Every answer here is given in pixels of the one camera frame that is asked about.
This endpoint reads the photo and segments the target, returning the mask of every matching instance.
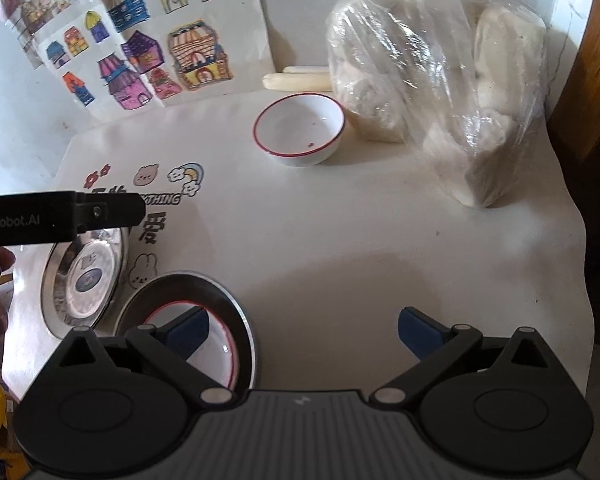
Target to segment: bowl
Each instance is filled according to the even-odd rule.
[[[274,160],[302,168],[333,155],[345,123],[336,100],[310,92],[293,94],[262,111],[253,125],[253,139]]]
[[[240,371],[234,337],[229,327],[207,307],[192,301],[172,301],[158,307],[144,323],[161,327],[195,307],[205,309],[209,332],[206,340],[186,361],[225,388],[233,390]]]
[[[231,379],[231,386],[234,386],[232,389],[242,394],[253,388],[256,378],[256,349],[249,322],[231,293],[204,274],[178,270],[156,276],[136,290],[126,302],[116,321],[114,333],[124,335],[127,330],[143,324],[149,318],[152,319],[152,324],[161,323],[155,316],[167,307],[170,310],[175,309],[174,314],[177,316],[178,311],[182,312],[181,309],[192,308],[195,305],[202,306],[211,315],[210,329],[213,327],[213,320],[218,320],[221,329],[218,332],[218,340],[222,339],[221,331],[228,330],[230,341],[235,345],[231,355],[237,359],[237,376]]]

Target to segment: white cloth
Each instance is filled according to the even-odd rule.
[[[155,248],[132,231],[126,272],[136,254],[156,253],[158,272],[193,269],[224,284],[258,341],[258,387],[369,393],[416,362],[396,333],[398,313],[412,305],[490,336],[535,326],[584,391],[593,345],[584,224],[544,129],[506,200],[473,210],[441,192],[406,146],[345,134],[323,164],[275,163],[251,127],[279,97],[234,94],[84,133],[72,140],[57,187],[84,190],[85,177],[109,164],[96,186],[170,192],[182,184],[168,181],[173,168],[202,166],[195,196],[148,207],[167,212],[166,228]],[[150,164],[159,164],[156,180],[135,187]],[[18,396],[59,343],[40,314],[49,250],[17,253],[3,376]],[[125,283],[104,333],[132,292]]]

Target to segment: purple house drawing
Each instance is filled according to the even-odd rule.
[[[125,110],[135,110],[151,100],[151,92],[140,76],[129,69],[115,54],[98,62],[100,76],[109,87],[109,93]]]
[[[160,44],[136,30],[129,41],[122,44],[122,52],[139,73],[149,72],[164,63]]]

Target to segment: cloud sticker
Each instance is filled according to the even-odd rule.
[[[195,180],[191,180],[187,182],[184,186],[182,186],[182,194],[187,196],[195,196],[196,193],[200,190],[200,184]]]
[[[177,182],[182,180],[184,178],[184,171],[185,168],[173,168],[167,176],[169,182]]]

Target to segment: wooden door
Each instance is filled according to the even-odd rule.
[[[600,0],[548,122],[564,178],[587,228],[585,276],[600,343]]]

